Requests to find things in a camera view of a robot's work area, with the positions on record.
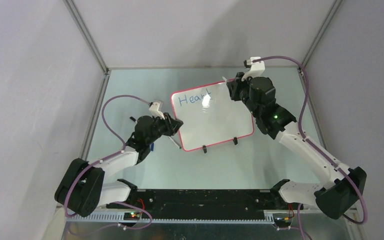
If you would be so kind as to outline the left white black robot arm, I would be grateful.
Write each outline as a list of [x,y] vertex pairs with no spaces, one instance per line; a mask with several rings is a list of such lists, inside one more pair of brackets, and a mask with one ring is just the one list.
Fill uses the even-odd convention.
[[125,208],[133,208],[138,202],[138,194],[132,191],[132,186],[122,181],[105,183],[105,180],[141,163],[156,140],[174,136],[183,125],[182,120],[172,118],[167,112],[163,116],[139,117],[121,150],[92,163],[81,158],[72,160],[55,191],[54,200],[81,217],[89,216],[98,206],[117,200]]

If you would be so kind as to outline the pink framed whiteboard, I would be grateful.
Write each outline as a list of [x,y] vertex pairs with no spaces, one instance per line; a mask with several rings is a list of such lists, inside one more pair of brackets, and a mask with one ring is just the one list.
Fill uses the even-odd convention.
[[186,152],[237,142],[255,131],[252,114],[231,100],[225,81],[173,92],[170,100],[175,118],[183,121],[178,134]]

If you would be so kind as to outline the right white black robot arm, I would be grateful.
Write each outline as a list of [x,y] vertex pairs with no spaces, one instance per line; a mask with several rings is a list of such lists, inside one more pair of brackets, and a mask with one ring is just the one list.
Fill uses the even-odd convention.
[[299,130],[295,116],[276,102],[276,89],[267,77],[237,77],[226,81],[230,99],[242,102],[255,118],[258,129],[300,156],[319,183],[297,183],[283,179],[271,188],[271,204],[284,209],[300,203],[320,209],[327,217],[339,219],[360,200],[367,173],[350,168]]

